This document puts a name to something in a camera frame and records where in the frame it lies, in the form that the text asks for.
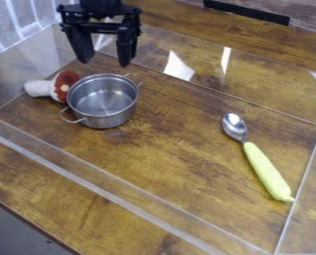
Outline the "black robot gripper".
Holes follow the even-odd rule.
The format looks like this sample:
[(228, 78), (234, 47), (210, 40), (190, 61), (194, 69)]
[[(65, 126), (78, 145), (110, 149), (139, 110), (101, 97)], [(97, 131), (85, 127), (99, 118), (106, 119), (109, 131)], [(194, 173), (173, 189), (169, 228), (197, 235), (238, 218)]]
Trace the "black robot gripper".
[(79, 0), (77, 4), (61, 4), (57, 11), (78, 60), (87, 64), (95, 55), (91, 33), (118, 34), (118, 59), (126, 67), (137, 55), (142, 9), (122, 0)]

